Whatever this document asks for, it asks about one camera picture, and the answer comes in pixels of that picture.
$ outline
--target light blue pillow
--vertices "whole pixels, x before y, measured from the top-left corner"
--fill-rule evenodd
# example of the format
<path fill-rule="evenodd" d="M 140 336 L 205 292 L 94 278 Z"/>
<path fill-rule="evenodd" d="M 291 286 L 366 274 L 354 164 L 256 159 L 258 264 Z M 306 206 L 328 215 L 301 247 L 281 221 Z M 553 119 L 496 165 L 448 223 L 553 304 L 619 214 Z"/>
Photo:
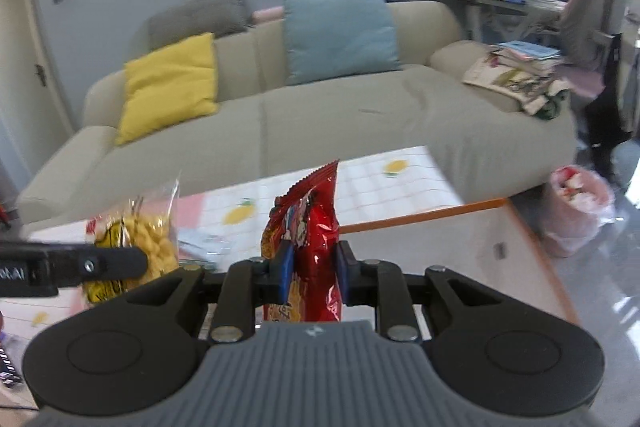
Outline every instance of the light blue pillow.
<path fill-rule="evenodd" d="M 289 86 L 400 69 L 385 0 L 284 0 Z"/>

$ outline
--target coffee table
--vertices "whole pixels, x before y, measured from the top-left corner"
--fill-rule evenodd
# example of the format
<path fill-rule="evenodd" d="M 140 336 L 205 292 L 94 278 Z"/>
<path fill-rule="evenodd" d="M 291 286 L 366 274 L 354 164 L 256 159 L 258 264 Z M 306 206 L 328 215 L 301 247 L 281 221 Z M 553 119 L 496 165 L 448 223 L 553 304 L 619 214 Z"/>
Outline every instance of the coffee table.
<path fill-rule="evenodd" d="M 259 255 L 262 230 L 276 196 L 313 169 L 220 188 L 178 200 L 177 226 L 229 241 L 220 269 Z M 338 168 L 335 208 L 340 237 L 360 259 L 384 259 L 408 273 L 432 264 L 450 269 L 577 322 L 564 288 L 537 239 L 508 200 L 462 204 L 422 147 L 357 158 Z M 85 222 L 35 232 L 35 241 L 84 242 Z M 32 338 L 84 309 L 79 289 L 54 299 L 0 299 L 5 330 Z M 345 318 L 361 316 L 346 310 Z M 40 321 L 34 323 L 38 315 Z"/>
<path fill-rule="evenodd" d="M 228 241 L 230 253 L 220 263 L 220 269 L 226 271 L 237 261 L 260 255 L 260 237 L 274 198 L 286 194 L 312 171 L 303 169 L 181 198 L 175 214 L 177 226 Z M 356 158 L 338 166 L 335 210 L 342 233 L 461 204 L 425 147 Z M 84 230 L 85 221 L 78 221 L 34 232 L 30 239 L 84 243 Z M 25 339 L 83 309 L 79 289 L 62 289 L 52 299 L 0 299 L 5 331 Z"/>

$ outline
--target red snack bag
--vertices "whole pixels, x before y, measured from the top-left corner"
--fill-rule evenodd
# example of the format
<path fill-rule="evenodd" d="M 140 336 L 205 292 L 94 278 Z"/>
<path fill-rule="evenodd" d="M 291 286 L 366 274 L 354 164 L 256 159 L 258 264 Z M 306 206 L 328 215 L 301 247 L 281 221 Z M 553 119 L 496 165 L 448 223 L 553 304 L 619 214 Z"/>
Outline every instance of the red snack bag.
<path fill-rule="evenodd" d="M 326 165 L 276 198 L 262 234 L 262 256 L 272 259 L 281 240 L 295 248 L 294 272 L 286 305 L 266 305 L 264 320 L 285 322 L 336 322 L 342 298 L 331 256 L 338 241 L 334 195 L 338 162 Z"/>

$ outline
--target stack of papers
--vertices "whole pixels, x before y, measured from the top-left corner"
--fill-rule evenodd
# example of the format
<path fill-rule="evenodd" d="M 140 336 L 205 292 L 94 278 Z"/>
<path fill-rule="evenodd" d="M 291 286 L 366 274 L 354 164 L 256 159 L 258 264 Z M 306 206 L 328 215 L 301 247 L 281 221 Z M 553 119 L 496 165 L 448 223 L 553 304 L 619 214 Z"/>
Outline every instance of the stack of papers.
<path fill-rule="evenodd" d="M 564 62 L 560 50 L 530 42 L 502 42 L 492 49 L 501 64 L 536 76 L 549 76 Z"/>

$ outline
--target lemon print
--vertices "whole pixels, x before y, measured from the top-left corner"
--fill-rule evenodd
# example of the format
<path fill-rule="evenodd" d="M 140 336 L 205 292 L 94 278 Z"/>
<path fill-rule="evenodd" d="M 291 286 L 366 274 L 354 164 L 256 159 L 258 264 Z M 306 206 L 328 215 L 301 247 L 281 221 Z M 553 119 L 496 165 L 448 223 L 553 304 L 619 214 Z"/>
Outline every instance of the lemon print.
<path fill-rule="evenodd" d="M 397 178 L 400 172 L 404 171 L 409 166 L 407 160 L 393 160 L 385 166 L 385 176 L 388 178 Z"/>
<path fill-rule="evenodd" d="M 249 198 L 244 198 L 242 202 L 236 206 L 233 210 L 226 213 L 225 219 L 223 219 L 224 225 L 237 225 L 243 221 L 249 219 L 255 213 L 255 202 Z"/>
<path fill-rule="evenodd" d="M 46 312 L 38 312 L 33 317 L 33 320 L 31 321 L 31 326 L 35 328 L 36 326 L 39 326 L 40 324 L 44 324 L 44 322 L 48 318 L 49 318 L 49 314 L 47 314 Z"/>

